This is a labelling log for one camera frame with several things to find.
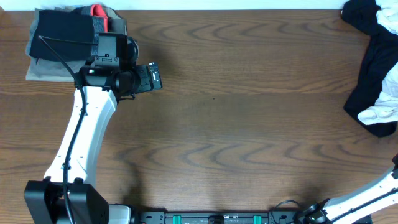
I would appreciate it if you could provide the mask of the white t-shirt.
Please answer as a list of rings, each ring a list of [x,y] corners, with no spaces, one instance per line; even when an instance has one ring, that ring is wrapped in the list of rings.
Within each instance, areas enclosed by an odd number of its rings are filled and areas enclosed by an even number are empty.
[[[397,1],[376,0],[381,10],[376,13],[377,23],[397,36]],[[365,125],[397,121],[397,63],[387,72],[382,81],[382,91],[374,106],[358,114]]]

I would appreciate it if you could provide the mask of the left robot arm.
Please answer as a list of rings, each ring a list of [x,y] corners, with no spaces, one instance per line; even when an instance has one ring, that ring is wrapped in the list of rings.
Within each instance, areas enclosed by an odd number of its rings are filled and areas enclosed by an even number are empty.
[[[106,127],[127,97],[162,88],[159,66],[137,65],[132,37],[100,33],[98,53],[72,72],[73,111],[61,146],[40,181],[28,181],[24,200],[34,223],[139,223],[127,205],[109,204],[95,189]]]

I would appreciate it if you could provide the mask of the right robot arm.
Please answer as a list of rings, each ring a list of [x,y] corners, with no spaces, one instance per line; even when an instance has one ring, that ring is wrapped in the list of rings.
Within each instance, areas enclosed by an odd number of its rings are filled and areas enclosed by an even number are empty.
[[[358,190],[316,203],[299,213],[295,223],[354,223],[397,203],[397,156],[378,179]]]

